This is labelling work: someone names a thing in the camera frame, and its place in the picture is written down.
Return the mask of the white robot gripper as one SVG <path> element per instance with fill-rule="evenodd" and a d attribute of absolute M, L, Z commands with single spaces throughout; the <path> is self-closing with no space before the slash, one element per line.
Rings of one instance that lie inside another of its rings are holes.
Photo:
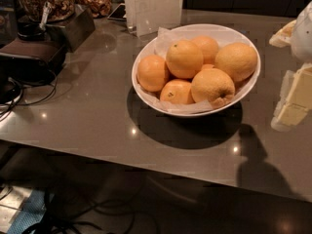
<path fill-rule="evenodd" d="M 303 62 L 312 62 L 312 2 L 269 40 L 274 47 L 291 45 L 292 53 Z M 282 82 L 271 127 L 287 132 L 297 126 L 312 110 L 312 64 L 304 63 L 297 72 L 287 71 Z"/>

